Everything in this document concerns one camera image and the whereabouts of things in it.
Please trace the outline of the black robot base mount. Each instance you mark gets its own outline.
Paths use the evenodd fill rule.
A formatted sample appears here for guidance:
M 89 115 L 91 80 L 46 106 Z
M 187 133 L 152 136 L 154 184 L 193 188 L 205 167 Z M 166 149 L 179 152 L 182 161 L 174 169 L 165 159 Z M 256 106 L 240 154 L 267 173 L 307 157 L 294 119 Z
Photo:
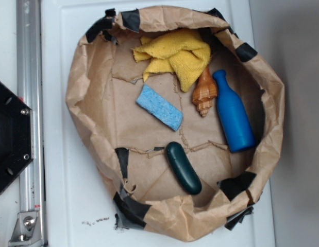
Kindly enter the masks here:
M 31 114 L 0 82 L 0 195 L 33 160 Z

